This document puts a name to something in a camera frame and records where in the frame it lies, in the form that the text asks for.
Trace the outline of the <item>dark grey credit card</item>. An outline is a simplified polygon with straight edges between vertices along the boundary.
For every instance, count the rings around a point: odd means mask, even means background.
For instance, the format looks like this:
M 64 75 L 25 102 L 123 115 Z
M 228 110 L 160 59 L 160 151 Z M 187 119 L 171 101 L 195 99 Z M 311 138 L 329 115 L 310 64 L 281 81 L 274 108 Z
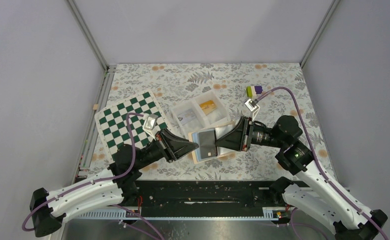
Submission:
M 202 160 L 217 157 L 218 149 L 216 146 L 215 129 L 207 129 L 198 133 L 199 152 Z

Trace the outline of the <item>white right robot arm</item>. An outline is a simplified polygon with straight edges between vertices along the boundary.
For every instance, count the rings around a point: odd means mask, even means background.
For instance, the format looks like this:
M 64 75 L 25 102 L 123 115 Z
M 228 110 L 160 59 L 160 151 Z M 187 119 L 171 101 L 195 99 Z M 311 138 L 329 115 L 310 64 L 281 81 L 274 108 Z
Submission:
M 249 117 L 216 140 L 217 147 L 246 152 L 251 145 L 278 148 L 278 164 L 307 184 L 318 197 L 311 196 L 286 177 L 270 186 L 270 201 L 285 203 L 308 214 L 325 226 L 337 240 L 372 240 L 381 233 L 388 217 L 380 209 L 372 210 L 353 197 L 338 181 L 329 176 L 314 153 L 299 136 L 298 121 L 281 116 L 272 128 Z

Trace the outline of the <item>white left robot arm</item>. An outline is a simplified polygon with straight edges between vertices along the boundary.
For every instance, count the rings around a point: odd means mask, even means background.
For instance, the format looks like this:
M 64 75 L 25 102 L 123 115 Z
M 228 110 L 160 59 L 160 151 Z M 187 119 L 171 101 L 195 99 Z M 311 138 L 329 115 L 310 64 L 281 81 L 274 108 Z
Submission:
M 122 144 L 112 156 L 113 163 L 102 171 L 58 190 L 35 190 L 29 206 L 31 231 L 37 238 L 45 237 L 86 212 L 112 205 L 133 206 L 141 200 L 135 183 L 141 169 L 161 159 L 172 163 L 198 148 L 197 143 L 167 128 L 142 149 Z

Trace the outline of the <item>beige leather card holder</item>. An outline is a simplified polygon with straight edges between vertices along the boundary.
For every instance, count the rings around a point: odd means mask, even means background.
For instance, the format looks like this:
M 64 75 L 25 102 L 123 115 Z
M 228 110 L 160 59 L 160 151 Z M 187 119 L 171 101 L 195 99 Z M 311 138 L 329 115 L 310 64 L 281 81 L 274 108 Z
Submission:
M 220 137 L 222 137 L 225 134 L 227 134 L 228 132 L 230 132 L 235 126 L 236 126 L 236 123 L 234 121 L 230 121 L 230 122 L 227 122 L 227 123 L 224 123 L 224 124 L 221 124 L 221 125 L 216 125 L 216 126 L 213 126 L 213 127 L 207 127 L 207 128 L 200 129 L 200 130 L 197 130 L 197 131 L 189 132 L 187 134 L 188 140 L 190 142 L 198 144 L 198 149 L 196 149 L 196 150 L 194 150 L 192 152 L 192 159 L 193 159 L 194 164 L 199 164 L 199 163 L 202 163 L 202 162 L 206 162 L 206 161 L 213 160 L 213 159 L 216 159 L 216 158 L 225 157 L 225 156 L 228 156 L 228 155 L 230 155 L 232 153 L 235 153 L 234 150 L 226 149 L 226 148 L 223 148 L 223 147 L 217 147 L 218 154 L 217 154 L 216 157 L 210 157 L 210 158 L 207 158 L 207 159 L 201 159 L 201 157 L 200 157 L 200 150 L 199 150 L 199 148 L 200 148 L 200 146 L 199 146 L 199 138 L 198 138 L 198 133 L 199 132 L 203 132 L 203 131 L 208 130 L 208 129 L 215 129 L 216 140 L 217 140 Z

